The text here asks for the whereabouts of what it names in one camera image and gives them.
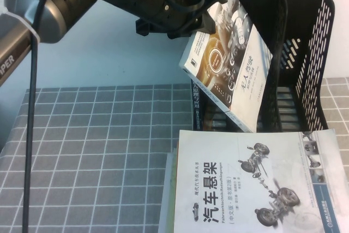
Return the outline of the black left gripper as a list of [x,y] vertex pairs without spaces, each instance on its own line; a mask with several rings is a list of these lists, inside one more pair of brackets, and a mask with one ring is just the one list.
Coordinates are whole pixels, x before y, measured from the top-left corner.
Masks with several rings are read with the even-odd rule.
[[228,0],[130,0],[130,13],[137,16],[136,33],[167,34],[168,38],[188,37],[192,33],[214,34],[215,21],[208,13],[215,3]]

